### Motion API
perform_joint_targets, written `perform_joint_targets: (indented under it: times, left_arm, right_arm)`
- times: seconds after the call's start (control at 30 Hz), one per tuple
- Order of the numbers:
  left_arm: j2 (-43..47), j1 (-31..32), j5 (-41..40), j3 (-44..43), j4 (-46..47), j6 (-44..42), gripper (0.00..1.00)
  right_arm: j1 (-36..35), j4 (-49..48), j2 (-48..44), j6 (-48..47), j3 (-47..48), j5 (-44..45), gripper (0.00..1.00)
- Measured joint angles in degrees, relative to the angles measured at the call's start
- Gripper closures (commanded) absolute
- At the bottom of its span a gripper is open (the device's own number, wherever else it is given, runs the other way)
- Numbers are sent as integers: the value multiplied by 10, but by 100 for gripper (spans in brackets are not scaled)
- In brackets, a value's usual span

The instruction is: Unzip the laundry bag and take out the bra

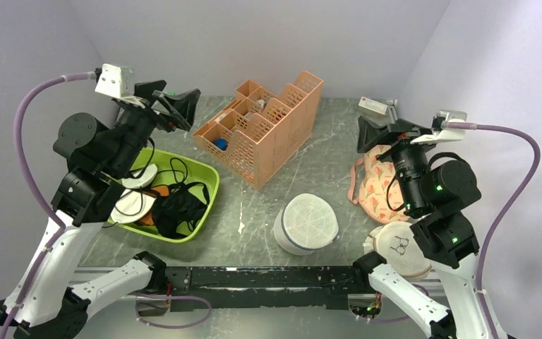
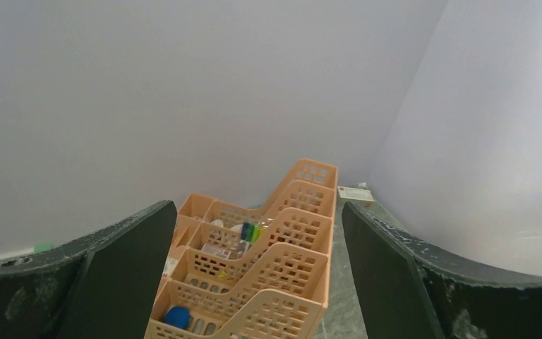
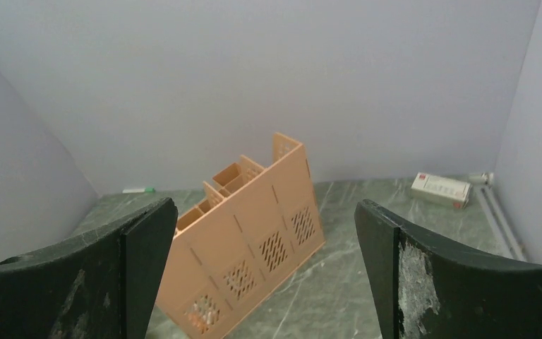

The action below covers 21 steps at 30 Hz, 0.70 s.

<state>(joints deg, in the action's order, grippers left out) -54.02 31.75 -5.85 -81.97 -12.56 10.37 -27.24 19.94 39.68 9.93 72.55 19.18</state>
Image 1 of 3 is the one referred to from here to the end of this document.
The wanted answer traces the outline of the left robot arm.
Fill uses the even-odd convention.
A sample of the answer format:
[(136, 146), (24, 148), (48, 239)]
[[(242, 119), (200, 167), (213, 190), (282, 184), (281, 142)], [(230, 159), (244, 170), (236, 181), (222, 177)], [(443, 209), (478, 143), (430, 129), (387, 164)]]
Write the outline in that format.
[(199, 89), (178, 95), (164, 92), (166, 82), (131, 85), (117, 81), (121, 93), (111, 99), (123, 110), (113, 127), (85, 112), (68, 117), (53, 149), (68, 165), (51, 202), (30, 172), (21, 141), (23, 119), (32, 100), (52, 86), (89, 80), (93, 72), (73, 73), (34, 87), (19, 104), (14, 141), (23, 176), (48, 222), (40, 244), (14, 291), (0, 300), (1, 334), (15, 328), (15, 338), (74, 338), (97, 312), (134, 292), (161, 292), (168, 284), (167, 264), (148, 251), (99, 278), (72, 285), (86, 246), (109, 218), (124, 193), (127, 177), (155, 129), (189, 131)]

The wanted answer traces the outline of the white mesh laundry bag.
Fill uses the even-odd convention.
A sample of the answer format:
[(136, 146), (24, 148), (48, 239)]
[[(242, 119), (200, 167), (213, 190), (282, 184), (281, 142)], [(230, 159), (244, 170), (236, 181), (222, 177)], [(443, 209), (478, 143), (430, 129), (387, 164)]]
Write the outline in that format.
[(337, 239), (337, 216), (330, 204), (314, 194), (299, 194), (277, 214), (273, 233), (283, 250), (307, 256)]

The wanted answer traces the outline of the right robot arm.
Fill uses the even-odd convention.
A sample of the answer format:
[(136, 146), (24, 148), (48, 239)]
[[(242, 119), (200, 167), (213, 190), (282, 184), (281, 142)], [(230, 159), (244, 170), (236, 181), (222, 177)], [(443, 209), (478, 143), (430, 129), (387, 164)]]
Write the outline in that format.
[(378, 126), (360, 117), (358, 124), (360, 153), (387, 147), (378, 159), (395, 167), (403, 198), (400, 210), (413, 219), (414, 241), (437, 273), (448, 303), (432, 300), (374, 251), (354, 262), (354, 287), (391, 300), (428, 338), (505, 338), (478, 280), (484, 258), (474, 227), (462, 212), (481, 198), (476, 175), (453, 153), (443, 153), (441, 165), (426, 156), (438, 143), (462, 140), (474, 125), (461, 112), (438, 113), (430, 128), (404, 119)]

